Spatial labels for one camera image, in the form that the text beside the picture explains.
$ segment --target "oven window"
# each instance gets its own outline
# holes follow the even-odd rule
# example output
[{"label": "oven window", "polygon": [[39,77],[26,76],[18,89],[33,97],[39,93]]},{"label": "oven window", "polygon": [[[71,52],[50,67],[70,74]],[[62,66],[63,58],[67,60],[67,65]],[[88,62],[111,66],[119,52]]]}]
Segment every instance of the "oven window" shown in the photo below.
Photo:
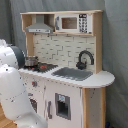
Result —
[{"label": "oven window", "polygon": [[77,29],[77,18],[62,18],[62,29]]},{"label": "oven window", "polygon": [[32,104],[32,107],[33,107],[33,109],[36,111],[36,113],[37,113],[37,102],[35,101],[35,100],[33,100],[33,99],[30,99],[30,102],[31,102],[31,104]]}]

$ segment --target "white tile backsplash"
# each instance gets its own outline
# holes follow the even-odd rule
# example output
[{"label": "white tile backsplash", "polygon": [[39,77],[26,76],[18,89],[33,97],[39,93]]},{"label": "white tile backsplash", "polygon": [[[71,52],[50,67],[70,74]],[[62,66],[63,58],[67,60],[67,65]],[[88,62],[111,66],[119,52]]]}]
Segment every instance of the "white tile backsplash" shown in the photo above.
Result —
[{"label": "white tile backsplash", "polygon": [[[95,37],[40,34],[33,38],[34,54],[43,63],[76,68],[81,51],[88,50],[94,56]],[[84,54],[81,60],[87,61],[87,69],[94,70],[88,55]]]}]

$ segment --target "range hood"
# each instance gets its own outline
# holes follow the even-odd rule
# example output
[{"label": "range hood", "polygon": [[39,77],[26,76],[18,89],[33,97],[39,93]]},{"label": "range hood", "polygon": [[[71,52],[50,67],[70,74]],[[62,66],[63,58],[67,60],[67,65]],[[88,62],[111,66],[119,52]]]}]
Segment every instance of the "range hood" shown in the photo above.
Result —
[{"label": "range hood", "polygon": [[53,28],[44,23],[44,15],[36,15],[36,23],[25,29],[25,32],[53,33]]}]

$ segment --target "knob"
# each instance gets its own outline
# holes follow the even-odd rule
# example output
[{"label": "knob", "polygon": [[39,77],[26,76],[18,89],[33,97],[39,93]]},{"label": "knob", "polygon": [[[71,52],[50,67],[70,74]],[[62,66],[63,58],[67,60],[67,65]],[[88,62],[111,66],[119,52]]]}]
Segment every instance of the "knob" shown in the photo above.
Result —
[{"label": "knob", "polygon": [[37,82],[36,81],[33,81],[32,82],[32,85],[33,85],[33,87],[37,87]]}]

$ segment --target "stovetop burner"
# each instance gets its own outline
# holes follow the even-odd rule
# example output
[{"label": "stovetop burner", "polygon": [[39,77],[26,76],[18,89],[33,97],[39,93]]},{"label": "stovetop burner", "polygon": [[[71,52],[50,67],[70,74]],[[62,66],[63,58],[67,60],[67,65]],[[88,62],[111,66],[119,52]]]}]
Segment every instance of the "stovetop burner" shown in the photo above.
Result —
[{"label": "stovetop burner", "polygon": [[24,66],[23,69],[28,69],[30,71],[36,71],[36,72],[46,72],[55,67],[58,67],[58,65],[39,62],[38,65],[36,66]]}]

